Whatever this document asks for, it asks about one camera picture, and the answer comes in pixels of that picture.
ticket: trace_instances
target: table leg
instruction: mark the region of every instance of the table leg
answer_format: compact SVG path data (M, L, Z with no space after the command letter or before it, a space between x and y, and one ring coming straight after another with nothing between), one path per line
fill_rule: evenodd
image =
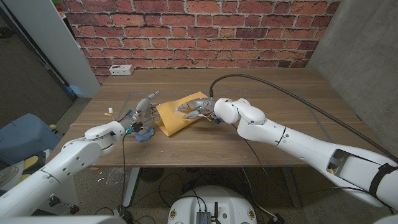
M299 197L299 192L297 190L296 182L294 181L294 176L291 167L282 167L282 173L286 182L287 190L292 198L292 204L295 208L301 207L301 200Z
M136 185L138 184L139 177L139 167L135 167L131 169L131 174L129 178L129 183L127 185L126 193L123 198L123 206L127 207L130 205L132 196L134 194L134 190L136 189Z

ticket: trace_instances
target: wooden table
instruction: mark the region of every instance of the wooden table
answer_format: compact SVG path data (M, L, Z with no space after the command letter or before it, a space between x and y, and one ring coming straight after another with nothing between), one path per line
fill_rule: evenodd
M109 77L88 106L62 138L54 153L69 140L84 135L93 126L112 121L104 113L113 107L114 114L124 115L136 103L154 91L161 95L154 101L180 99L208 89L214 79L230 73L244 73L264 78L299 95L341 119L372 139L376 139L355 112L340 98L314 69L160 69L136 70L128 77ZM214 87L215 98L245 98L263 110L266 117L324 141L363 147L376 151L368 143L335 124L320 113L265 84L241 77L227 78ZM133 135L124 140L126 165L130 167L241 167L259 166L246 143L232 125L215 124L200 119L170 138L153 124L155 135L148 142L137 142ZM302 161L274 146L250 142L265 166L303 166ZM96 166L122 166L122 144L98 159Z

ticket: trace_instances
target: concrete wall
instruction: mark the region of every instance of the concrete wall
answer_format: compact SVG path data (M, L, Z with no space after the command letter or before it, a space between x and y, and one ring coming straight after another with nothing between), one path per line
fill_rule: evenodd
M342 1L307 67L398 156L397 15L394 0Z

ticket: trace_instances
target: small yellow object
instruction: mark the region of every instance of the small yellow object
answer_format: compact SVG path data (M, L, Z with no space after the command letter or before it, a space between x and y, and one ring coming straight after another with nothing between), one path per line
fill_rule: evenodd
M159 112L161 121L155 121L158 127L167 135L171 136L177 131L183 129L187 125L196 121L197 119L183 119L185 113L178 111L177 108L190 100L207 97L202 92L194 93L192 95L186 96L182 99L176 101L170 101L166 103L162 103L161 105L156 106L157 111Z
M32 165L34 165L39 160L39 157L32 156L29 159L26 159L24 162L24 170L28 169Z

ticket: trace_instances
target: yellow envelope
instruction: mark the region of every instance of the yellow envelope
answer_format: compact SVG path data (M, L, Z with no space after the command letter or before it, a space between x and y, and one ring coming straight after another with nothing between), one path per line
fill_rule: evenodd
M182 117L186 114L181 111L178 111L177 108L190 100L207 97L202 92L194 93L192 95L186 96L182 99L176 101L170 101L166 103L162 103L161 105L156 106L157 111L159 112L161 121L156 121L156 124L159 128L167 135L171 136L177 131L183 129L190 123L196 121L197 119L183 119Z

